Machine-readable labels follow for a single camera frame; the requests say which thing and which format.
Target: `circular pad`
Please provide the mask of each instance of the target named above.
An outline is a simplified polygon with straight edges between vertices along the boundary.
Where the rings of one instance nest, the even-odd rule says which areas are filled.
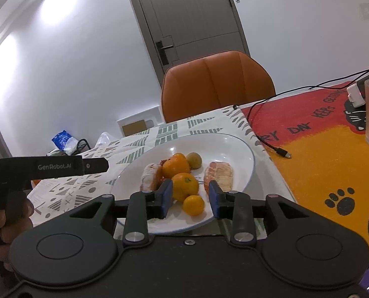
[[[84,242],[72,234],[54,234],[40,240],[37,250],[46,258],[66,259],[82,250]]]
[[[301,255],[311,260],[330,260],[342,251],[341,243],[326,234],[309,234],[296,242],[296,248]]]
[[[57,217],[20,234],[9,252],[15,274],[48,287],[94,279],[118,256],[114,238],[92,220]]]

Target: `paw print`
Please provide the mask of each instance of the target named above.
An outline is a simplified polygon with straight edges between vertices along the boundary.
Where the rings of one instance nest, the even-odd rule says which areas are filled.
[[[353,195],[354,189],[349,187],[348,193],[350,195]],[[343,215],[343,216],[349,215],[354,210],[355,202],[353,198],[344,197],[344,196],[345,196],[344,190],[339,189],[336,192],[336,194],[334,193],[329,194],[329,197],[331,199],[326,199],[324,203],[329,208],[334,208],[336,206],[336,210],[338,211],[339,215]]]

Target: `metal screw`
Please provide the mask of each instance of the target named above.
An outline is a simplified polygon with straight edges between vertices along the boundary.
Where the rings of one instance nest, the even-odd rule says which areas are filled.
[[[125,239],[129,242],[140,242],[144,240],[144,234],[140,232],[129,232],[126,234]]]
[[[194,240],[191,240],[191,239],[188,239],[188,240],[185,240],[185,242],[184,242],[186,245],[194,245],[194,244],[196,244],[196,241],[194,241]]]
[[[240,232],[234,235],[234,239],[238,242],[250,242],[254,239],[254,236],[248,232]]]

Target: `tablecloth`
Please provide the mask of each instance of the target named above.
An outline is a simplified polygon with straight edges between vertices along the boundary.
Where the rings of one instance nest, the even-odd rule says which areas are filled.
[[[362,94],[364,85],[360,86]],[[249,108],[243,109],[248,114]],[[268,102],[251,114],[255,132],[292,159],[272,154],[296,201],[359,233],[369,244],[366,108],[346,90],[316,90]]]
[[[55,178],[41,181],[28,198],[33,202],[35,213],[31,217],[35,226],[68,212],[92,198],[110,193],[117,176],[136,158],[165,142],[185,135],[200,133],[224,133],[244,140],[255,153],[256,170],[249,194],[254,199],[265,199],[276,193],[293,200],[293,196],[271,161],[265,148],[256,138],[243,112],[228,106],[187,119],[160,125],[143,132],[112,141],[82,153],[83,158],[103,157],[110,168],[102,174]],[[263,233],[263,224],[258,224]]]

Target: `orange chair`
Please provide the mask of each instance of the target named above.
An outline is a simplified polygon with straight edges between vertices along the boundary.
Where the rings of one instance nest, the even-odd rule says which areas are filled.
[[[225,51],[171,67],[165,73],[161,105],[168,123],[275,94],[261,65],[239,51]]]

